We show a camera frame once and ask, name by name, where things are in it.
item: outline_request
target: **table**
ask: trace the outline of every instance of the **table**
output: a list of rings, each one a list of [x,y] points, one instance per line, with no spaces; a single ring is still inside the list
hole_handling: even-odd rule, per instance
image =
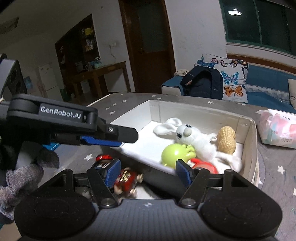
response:
[[[260,115],[258,110],[266,110],[265,107],[252,106],[243,103],[206,99],[188,96],[172,96],[162,94],[142,93],[115,93],[95,102],[92,107],[99,111],[99,116],[112,122],[119,116],[130,111],[145,101],[161,100],[195,104],[202,107],[234,112],[240,115],[252,117],[256,123]],[[106,153],[106,147],[100,146],[69,146],[60,145],[56,153],[60,158],[60,170],[72,169],[74,173],[86,172],[91,168],[96,155]],[[296,237],[296,197],[293,195],[296,188],[296,150],[283,147],[264,145],[258,134],[258,160],[260,166],[260,182],[258,188],[272,197],[283,210],[283,220],[278,229],[276,238],[282,241],[292,241]],[[285,170],[283,175],[278,171],[279,167]]]
[[[77,97],[78,102],[80,103],[80,99],[78,98],[79,90],[77,85],[80,84],[81,81],[89,80],[91,93],[96,97],[101,98],[109,94],[106,81],[104,78],[104,74],[111,73],[118,69],[122,69],[127,91],[131,92],[131,86],[129,83],[128,73],[126,70],[126,61],[124,61],[120,63],[105,65],[105,66],[93,69],[92,71],[82,72],[78,75],[73,76],[70,79],[70,82],[73,84],[75,96]]]

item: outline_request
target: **lime green ball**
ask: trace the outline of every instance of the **lime green ball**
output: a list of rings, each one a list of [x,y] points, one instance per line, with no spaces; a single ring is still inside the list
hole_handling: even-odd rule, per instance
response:
[[[161,154],[161,162],[164,166],[176,168],[176,161],[182,159],[188,162],[190,159],[196,157],[195,150],[191,145],[181,145],[178,143],[168,145]]]

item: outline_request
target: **screw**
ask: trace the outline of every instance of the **screw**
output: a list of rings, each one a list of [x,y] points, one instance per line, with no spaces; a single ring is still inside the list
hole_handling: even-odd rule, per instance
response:
[[[196,202],[192,198],[185,198],[182,200],[181,203],[182,203],[182,205],[184,205],[186,207],[191,207],[196,204]]]
[[[114,201],[114,199],[112,199],[112,198],[104,198],[104,199],[101,201],[101,204],[104,205],[104,206],[109,207],[109,206],[114,205],[114,204],[115,204],[115,201]]]

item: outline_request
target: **wooden desk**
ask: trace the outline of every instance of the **wooden desk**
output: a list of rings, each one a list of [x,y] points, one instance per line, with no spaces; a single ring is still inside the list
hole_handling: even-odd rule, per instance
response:
[[[128,73],[126,71],[126,62],[120,62],[110,65],[105,65],[97,69],[93,69],[92,71],[87,71],[80,73],[78,75],[75,75],[71,78],[71,83],[74,87],[75,96],[79,101],[79,91],[78,91],[78,84],[80,84],[81,81],[89,80],[89,86],[91,89],[91,93],[99,98],[106,96],[109,94],[106,81],[104,78],[104,74],[111,73],[113,71],[116,71],[118,69],[122,69],[124,81],[126,83],[126,88],[128,92],[131,92],[131,86],[129,84],[128,80]]]

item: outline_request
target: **blue sofa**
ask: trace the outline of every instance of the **blue sofa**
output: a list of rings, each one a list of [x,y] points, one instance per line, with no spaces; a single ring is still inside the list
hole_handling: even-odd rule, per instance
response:
[[[182,78],[176,76],[163,83],[162,93],[184,95],[180,85]],[[290,104],[288,79],[296,79],[296,75],[249,63],[245,84],[248,104],[296,114]]]

